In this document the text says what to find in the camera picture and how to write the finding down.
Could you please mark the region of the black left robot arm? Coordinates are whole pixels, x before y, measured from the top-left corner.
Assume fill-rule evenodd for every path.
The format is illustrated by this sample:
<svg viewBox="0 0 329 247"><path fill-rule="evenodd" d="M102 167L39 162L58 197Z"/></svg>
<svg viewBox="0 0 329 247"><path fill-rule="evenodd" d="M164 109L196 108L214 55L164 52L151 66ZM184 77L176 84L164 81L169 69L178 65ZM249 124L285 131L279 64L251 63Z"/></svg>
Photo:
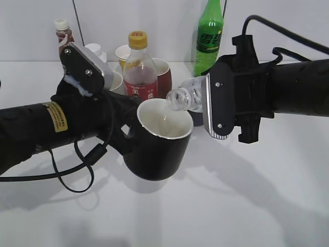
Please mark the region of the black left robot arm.
<svg viewBox="0 0 329 247"><path fill-rule="evenodd" d="M108 90L84 97L75 87L61 81L51 102L59 105L67 130L55 131L45 103L1 110L1 173L49 148L94 136L108 142L121 155L132 151L132 143L121 128L132 124L141 104L139 97Z"/></svg>

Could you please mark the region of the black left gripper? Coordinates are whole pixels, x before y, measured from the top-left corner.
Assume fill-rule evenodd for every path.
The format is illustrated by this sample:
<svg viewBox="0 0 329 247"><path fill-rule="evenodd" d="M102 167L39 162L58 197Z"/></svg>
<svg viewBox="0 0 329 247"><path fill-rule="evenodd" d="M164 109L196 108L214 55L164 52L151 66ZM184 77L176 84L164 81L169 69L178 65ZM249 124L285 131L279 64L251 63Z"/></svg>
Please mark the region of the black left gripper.
<svg viewBox="0 0 329 247"><path fill-rule="evenodd" d="M138 96L120 95L103 90L92 97L81 96L78 90L63 80L51 98L67 120L68 130L59 133L61 145L96 136L121 155L132 151L133 141L121 128L131 126L142 100Z"/></svg>

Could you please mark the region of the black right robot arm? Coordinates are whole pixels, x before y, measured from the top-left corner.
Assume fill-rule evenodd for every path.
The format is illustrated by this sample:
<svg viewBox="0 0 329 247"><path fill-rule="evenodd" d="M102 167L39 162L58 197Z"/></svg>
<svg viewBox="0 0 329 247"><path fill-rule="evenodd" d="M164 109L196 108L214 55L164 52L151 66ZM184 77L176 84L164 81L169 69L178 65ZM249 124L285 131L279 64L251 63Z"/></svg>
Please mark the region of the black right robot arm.
<svg viewBox="0 0 329 247"><path fill-rule="evenodd" d="M259 140L261 119L275 113L328 116L328 60L281 65L276 51L275 60L260 63L251 35L236 36L232 44L236 53L219 60L217 135L228 136L238 126L239 141L250 144Z"/></svg>

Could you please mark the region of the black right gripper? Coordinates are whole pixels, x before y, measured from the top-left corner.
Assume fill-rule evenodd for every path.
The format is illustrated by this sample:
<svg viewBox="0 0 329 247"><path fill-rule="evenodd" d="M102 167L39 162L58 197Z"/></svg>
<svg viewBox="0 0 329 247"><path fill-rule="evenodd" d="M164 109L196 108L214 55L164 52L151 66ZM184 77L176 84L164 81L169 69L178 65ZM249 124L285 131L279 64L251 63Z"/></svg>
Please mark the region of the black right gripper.
<svg viewBox="0 0 329 247"><path fill-rule="evenodd" d="M259 140L261 118L274 118L265 100L267 65L260 65L252 35L232 38L236 53L223 55L218 60L227 63L234 74L234 127L241 128L238 140L255 143Z"/></svg>

